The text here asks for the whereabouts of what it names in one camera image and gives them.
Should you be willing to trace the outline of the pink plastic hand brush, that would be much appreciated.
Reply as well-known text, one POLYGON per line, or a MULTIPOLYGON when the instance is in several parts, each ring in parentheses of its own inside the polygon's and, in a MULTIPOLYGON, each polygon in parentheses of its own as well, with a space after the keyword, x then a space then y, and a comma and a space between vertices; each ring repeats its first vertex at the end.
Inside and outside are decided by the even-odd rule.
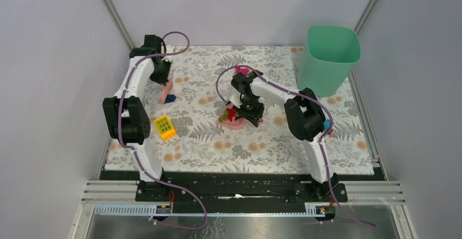
POLYGON ((168 80, 166 84, 163 86, 161 97, 159 99, 159 104, 165 103, 167 96, 172 88, 173 88, 173 82, 168 80))

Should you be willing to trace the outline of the pink plastic dustpan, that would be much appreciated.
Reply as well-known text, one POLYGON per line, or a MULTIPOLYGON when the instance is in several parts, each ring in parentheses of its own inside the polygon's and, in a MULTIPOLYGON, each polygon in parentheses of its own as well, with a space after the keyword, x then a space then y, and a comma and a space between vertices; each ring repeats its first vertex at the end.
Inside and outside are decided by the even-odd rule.
POLYGON ((246 122, 245 118, 237 118, 235 115, 235 118, 232 122, 226 120, 224 122, 219 122, 218 119, 216 120, 216 123, 225 127, 228 127, 232 130, 239 130, 241 129, 246 122))

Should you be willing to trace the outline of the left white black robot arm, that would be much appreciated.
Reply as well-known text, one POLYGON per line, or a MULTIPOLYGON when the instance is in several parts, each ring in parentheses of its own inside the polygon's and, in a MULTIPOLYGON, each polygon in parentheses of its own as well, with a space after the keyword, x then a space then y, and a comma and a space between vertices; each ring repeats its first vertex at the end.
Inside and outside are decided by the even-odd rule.
POLYGON ((149 82, 157 83, 162 87, 159 103, 165 103, 173 87, 169 79, 172 63, 163 59, 166 51, 163 38, 145 35, 143 45, 133 48, 129 54, 129 68, 121 87, 113 97, 102 102, 110 137, 132 153, 140 180, 152 182, 148 194, 155 201, 165 200, 169 187, 157 181, 161 179, 163 167, 148 140, 151 121, 145 110, 144 94, 149 82))

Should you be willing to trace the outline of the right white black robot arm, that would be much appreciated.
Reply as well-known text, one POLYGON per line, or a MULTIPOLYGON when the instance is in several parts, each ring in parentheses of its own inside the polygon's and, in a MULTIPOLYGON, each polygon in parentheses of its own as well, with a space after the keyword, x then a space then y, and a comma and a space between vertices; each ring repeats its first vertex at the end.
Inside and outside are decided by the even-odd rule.
POLYGON ((312 193, 317 201, 326 202, 334 195, 333 170, 329 167, 327 153, 321 144, 325 133, 326 116, 314 92, 290 90, 278 83, 264 79, 257 71, 247 75, 237 73, 231 81, 237 94, 229 100, 236 115, 259 126, 264 113, 260 98, 270 100, 285 111, 291 134, 302 141, 311 170, 317 182, 312 193))

